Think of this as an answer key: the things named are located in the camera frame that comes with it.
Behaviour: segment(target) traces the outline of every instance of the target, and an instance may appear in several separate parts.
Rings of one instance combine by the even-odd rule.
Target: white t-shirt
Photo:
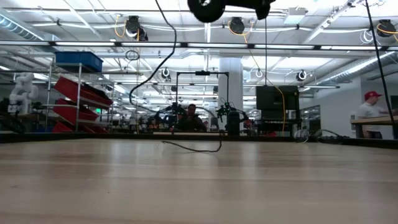
[[[383,116],[383,113],[387,113],[387,111],[380,106],[364,103],[359,106],[357,117],[377,118]],[[368,131],[380,131],[380,126],[378,125],[366,125],[364,128],[366,128]]]

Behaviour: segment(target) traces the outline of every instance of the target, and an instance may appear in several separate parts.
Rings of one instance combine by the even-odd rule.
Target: blue storage bin
[[[102,72],[103,61],[92,52],[56,52],[55,63],[69,72],[79,72],[79,63],[83,65],[82,72]]]

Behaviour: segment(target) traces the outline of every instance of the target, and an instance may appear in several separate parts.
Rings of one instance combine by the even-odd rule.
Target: man
[[[197,106],[190,104],[186,116],[178,119],[177,128],[181,131],[203,131],[206,132],[207,128],[203,121],[195,114]]]
[[[376,103],[379,101],[379,97],[382,96],[376,91],[370,91],[365,94],[365,103],[359,107],[358,118],[375,118],[385,116],[388,111],[377,106]],[[371,139],[382,139],[380,133],[380,126],[377,125],[364,125],[363,126],[363,137]]]

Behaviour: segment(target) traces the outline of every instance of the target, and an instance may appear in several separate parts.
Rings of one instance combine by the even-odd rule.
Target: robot
[[[34,79],[33,73],[22,73],[16,78],[15,88],[11,91],[9,96],[10,104],[8,106],[9,113],[29,114],[30,106],[33,99],[39,95],[37,86],[32,84]]]

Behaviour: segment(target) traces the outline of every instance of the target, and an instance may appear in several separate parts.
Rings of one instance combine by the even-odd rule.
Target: table surface
[[[394,121],[398,122],[398,116],[394,116]],[[351,124],[391,124],[389,116],[381,116],[377,118],[364,118],[351,120]]]
[[[2,144],[0,220],[396,223],[397,170],[392,149],[315,143],[223,142],[215,154],[119,139]]]

